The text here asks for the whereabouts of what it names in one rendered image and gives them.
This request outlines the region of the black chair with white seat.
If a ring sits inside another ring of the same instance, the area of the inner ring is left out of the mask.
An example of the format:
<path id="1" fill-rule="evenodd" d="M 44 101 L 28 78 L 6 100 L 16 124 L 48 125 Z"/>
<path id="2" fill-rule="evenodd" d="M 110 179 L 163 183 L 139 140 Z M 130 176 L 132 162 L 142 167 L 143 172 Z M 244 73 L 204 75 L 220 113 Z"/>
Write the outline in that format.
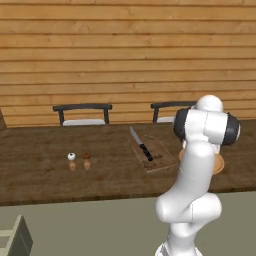
<path id="1" fill-rule="evenodd" d="M 153 123 L 172 122 L 176 112 L 181 108 L 195 105 L 195 101 L 168 101 L 151 104 L 153 112 Z"/>
<path id="2" fill-rule="evenodd" d="M 61 126 L 106 125 L 109 123 L 109 111 L 112 105 L 105 103 L 64 104 L 53 106 L 52 109 L 58 113 Z M 91 113 L 85 113 L 86 110 L 100 110 L 103 115 L 98 118 Z M 65 113 L 70 111 L 77 111 L 77 114 L 65 117 Z"/>

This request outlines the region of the black-handled kitchen knife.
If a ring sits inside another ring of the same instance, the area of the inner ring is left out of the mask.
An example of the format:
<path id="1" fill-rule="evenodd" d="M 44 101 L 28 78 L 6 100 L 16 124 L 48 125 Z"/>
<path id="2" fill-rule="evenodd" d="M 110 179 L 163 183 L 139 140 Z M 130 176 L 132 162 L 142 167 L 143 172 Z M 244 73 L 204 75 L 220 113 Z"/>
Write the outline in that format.
<path id="1" fill-rule="evenodd" d="M 145 144 L 141 141 L 141 139 L 139 138 L 139 136 L 137 135 L 137 133 L 135 132 L 132 126 L 130 126 L 130 133 L 132 137 L 135 139 L 135 141 L 137 142 L 140 149 L 143 151 L 144 155 L 147 157 L 148 161 L 153 161 L 153 156 L 151 155 L 151 153 L 149 152 Z"/>

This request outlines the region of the white-topped wooden shaker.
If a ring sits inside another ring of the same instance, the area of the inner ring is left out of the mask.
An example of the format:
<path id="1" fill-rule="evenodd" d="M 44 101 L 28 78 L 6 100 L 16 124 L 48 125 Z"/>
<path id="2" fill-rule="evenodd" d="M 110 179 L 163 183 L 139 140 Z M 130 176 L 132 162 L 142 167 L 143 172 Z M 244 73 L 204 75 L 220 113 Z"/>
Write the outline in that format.
<path id="1" fill-rule="evenodd" d="M 71 152 L 68 154 L 67 158 L 69 160 L 70 170 L 75 171 L 76 170 L 76 155 L 73 152 Z"/>

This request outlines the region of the grey-green open drawer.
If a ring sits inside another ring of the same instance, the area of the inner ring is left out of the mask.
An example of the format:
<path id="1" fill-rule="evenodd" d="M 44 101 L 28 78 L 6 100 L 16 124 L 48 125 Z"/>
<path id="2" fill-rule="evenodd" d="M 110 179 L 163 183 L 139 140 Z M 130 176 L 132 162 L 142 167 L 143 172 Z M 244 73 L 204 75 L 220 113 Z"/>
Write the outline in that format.
<path id="1" fill-rule="evenodd" d="M 22 215 L 18 215 L 12 229 L 0 230 L 0 238 L 7 237 L 5 247 L 0 247 L 0 256 L 30 256 L 32 236 Z"/>

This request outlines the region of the brown-topped wooden shaker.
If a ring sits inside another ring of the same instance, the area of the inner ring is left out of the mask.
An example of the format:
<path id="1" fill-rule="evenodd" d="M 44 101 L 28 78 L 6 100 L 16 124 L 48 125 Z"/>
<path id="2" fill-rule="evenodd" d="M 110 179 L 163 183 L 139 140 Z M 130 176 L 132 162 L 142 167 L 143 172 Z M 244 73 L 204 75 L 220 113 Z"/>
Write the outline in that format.
<path id="1" fill-rule="evenodd" d="M 83 154 L 84 169 L 85 169 L 85 170 L 90 170 L 90 168 L 91 168 L 91 161 L 90 161 L 90 158 L 91 158 L 90 153 L 84 153 L 84 154 Z"/>

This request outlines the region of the orange round plate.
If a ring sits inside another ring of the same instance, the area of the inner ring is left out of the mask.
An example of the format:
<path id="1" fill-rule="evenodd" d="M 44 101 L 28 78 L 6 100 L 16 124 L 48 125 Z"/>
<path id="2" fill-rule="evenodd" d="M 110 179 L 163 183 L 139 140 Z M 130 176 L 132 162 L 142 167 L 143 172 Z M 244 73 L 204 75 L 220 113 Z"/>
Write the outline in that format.
<path id="1" fill-rule="evenodd" d="M 184 149 L 182 149 L 178 155 L 180 162 L 182 160 L 183 153 L 184 153 Z M 213 174 L 216 175 L 220 173 L 224 169 L 224 167 L 225 167 L 225 162 L 223 157 L 220 154 L 215 154 L 215 165 L 214 165 Z"/>

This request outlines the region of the wooden cutting board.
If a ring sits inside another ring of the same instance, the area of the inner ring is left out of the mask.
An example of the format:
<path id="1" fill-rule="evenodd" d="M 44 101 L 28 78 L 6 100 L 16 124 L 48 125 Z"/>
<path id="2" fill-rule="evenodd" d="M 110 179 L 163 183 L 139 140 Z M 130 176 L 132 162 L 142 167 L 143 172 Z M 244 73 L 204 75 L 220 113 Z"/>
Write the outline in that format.
<path id="1" fill-rule="evenodd" d="M 142 142 L 153 157 L 152 161 L 147 159 L 143 150 L 139 148 L 139 145 L 131 135 L 127 136 L 127 140 L 146 173 L 166 170 L 176 165 L 174 157 L 157 137 L 151 135 L 142 136 Z"/>

